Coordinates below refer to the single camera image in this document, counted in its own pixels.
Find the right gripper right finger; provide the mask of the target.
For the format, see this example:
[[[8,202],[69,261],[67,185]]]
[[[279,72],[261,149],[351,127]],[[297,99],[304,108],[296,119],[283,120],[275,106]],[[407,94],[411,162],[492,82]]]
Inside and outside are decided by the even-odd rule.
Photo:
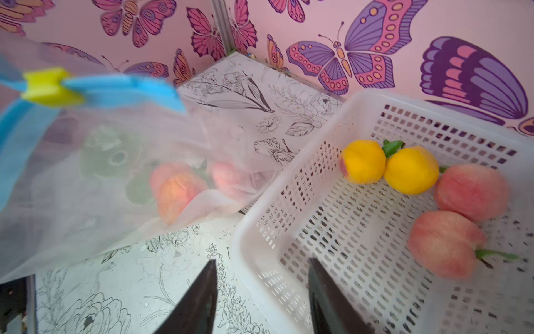
[[[314,333],[372,333],[320,261],[310,258],[309,265],[308,290]]]

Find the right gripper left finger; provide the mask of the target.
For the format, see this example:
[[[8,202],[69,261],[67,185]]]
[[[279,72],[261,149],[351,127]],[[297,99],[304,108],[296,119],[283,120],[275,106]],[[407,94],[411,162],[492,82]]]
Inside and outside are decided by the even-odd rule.
[[[155,333],[213,333],[217,303],[216,260],[209,260]]]

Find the orange-red peach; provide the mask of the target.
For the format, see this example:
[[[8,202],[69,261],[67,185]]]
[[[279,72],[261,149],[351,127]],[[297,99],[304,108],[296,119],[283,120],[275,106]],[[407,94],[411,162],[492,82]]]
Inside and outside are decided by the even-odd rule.
[[[173,224],[187,205],[209,186],[187,164],[165,163],[150,175],[150,187],[157,202],[158,213],[167,223]]]

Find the pink peach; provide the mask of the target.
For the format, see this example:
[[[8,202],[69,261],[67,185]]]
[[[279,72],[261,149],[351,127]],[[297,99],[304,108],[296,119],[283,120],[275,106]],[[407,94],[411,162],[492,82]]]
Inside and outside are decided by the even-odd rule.
[[[481,223],[503,215],[509,195],[508,182],[499,171],[463,164],[446,169],[435,185],[434,199],[440,210]]]
[[[241,204],[256,199],[268,181],[262,173],[249,173],[222,162],[211,163],[208,171],[215,189]]]

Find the clear blue-zipper zip-top bag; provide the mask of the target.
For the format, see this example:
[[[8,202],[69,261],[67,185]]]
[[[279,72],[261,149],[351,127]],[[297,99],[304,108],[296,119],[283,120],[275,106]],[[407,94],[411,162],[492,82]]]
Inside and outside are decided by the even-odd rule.
[[[165,79],[2,33],[1,281],[240,210],[250,202],[216,190],[208,168],[262,173],[265,190],[281,168],[252,153],[251,141]],[[209,186],[170,225],[150,187],[165,163],[189,165]]]

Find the pink peach mid right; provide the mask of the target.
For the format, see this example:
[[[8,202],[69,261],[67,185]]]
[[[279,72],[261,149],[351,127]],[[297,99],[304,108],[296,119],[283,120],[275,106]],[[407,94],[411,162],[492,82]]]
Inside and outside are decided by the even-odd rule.
[[[422,214],[414,222],[407,242],[414,259],[431,273],[449,279],[466,279],[473,275],[478,261],[488,256],[519,260],[519,256],[489,250],[483,230],[450,211]]]

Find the yellow peach left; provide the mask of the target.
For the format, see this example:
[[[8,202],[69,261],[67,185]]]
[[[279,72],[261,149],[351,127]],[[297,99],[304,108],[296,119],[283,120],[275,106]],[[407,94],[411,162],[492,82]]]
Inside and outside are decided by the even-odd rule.
[[[340,170],[347,181],[365,185],[378,182],[387,158],[380,145],[372,140],[358,140],[346,146],[340,155]]]

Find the yellow peach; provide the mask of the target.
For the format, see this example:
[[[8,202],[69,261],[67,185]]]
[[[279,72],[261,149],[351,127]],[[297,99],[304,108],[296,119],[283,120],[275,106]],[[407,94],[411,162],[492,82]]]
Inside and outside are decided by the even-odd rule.
[[[358,140],[346,146],[340,155],[340,170],[347,181],[365,185],[378,182],[387,158],[380,145],[372,140]]]
[[[419,195],[437,182],[439,164],[424,147],[404,148],[387,160],[383,178],[391,188],[402,194]]]

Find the yellow peach right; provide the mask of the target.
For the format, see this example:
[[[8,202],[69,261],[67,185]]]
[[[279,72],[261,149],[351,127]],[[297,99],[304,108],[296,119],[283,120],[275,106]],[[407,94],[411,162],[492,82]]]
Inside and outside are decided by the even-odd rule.
[[[419,195],[437,182],[439,164],[424,147],[404,148],[387,160],[383,178],[391,188],[402,194]]]

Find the pink plastic basket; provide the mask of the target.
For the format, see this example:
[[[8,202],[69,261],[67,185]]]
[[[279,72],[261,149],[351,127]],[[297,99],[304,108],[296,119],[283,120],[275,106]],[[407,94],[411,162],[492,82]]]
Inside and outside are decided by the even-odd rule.
[[[423,146],[441,166],[479,164],[508,180],[504,215],[482,224],[489,256],[471,278],[434,276],[410,254],[433,193],[352,185],[340,152],[352,141]],[[284,168],[234,234],[232,263],[277,333],[311,333],[308,270],[324,266],[376,333],[533,332],[533,141],[438,105],[378,91],[348,100]]]

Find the aluminium frame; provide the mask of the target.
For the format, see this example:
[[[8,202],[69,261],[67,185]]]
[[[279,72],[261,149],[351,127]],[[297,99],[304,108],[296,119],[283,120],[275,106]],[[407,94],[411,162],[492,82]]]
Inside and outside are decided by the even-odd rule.
[[[235,51],[234,39],[230,29],[230,19],[225,0],[211,0],[216,25],[221,35],[222,44],[227,55]]]

